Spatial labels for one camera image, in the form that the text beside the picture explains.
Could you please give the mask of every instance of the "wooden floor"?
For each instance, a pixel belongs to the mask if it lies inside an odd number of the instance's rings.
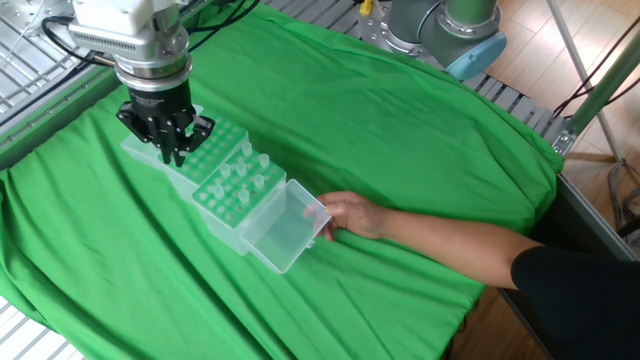
[[[624,30],[640,16],[640,0],[558,0],[588,72],[601,61]],[[579,85],[569,54],[545,0],[501,0],[502,30],[509,44],[488,73],[553,110]],[[599,80],[630,38],[605,63]],[[640,76],[637,68],[627,84]],[[573,114],[581,101],[565,111]],[[621,156],[640,169],[640,86],[605,109]],[[612,166],[602,128],[592,122],[574,145],[564,173],[613,225],[607,188]],[[620,195],[636,187],[623,178]],[[469,314],[467,328],[454,338],[454,360],[545,359],[540,348],[516,319],[497,290],[487,289],[477,311]]]

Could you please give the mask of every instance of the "transparent plastic box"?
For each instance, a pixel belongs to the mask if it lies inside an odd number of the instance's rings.
[[[239,255],[254,254],[283,274],[313,245],[330,216],[282,168],[256,152],[245,129],[215,118],[211,136],[181,168],[165,165],[152,144],[129,135],[122,148],[167,174],[180,197],[199,211],[211,234]]]

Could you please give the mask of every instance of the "human hand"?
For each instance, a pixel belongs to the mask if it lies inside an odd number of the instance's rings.
[[[334,231],[344,228],[356,235],[369,239],[380,239],[385,235],[388,219],[393,212],[378,206],[351,191],[333,192],[321,195],[318,200],[325,205],[331,221],[322,230],[322,235],[334,241]]]

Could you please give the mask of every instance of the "black sleeve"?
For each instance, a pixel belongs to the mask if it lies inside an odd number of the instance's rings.
[[[536,247],[511,277],[563,359],[638,359],[640,263]]]

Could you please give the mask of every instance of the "green backdrop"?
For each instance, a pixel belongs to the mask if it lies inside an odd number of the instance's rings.
[[[562,159],[412,59],[266,6],[193,58],[194,102],[315,195],[349,189],[521,233],[553,201]],[[482,285],[345,231],[285,275],[238,256],[119,147],[126,99],[118,88],[0,173],[0,294],[89,359],[440,356]]]

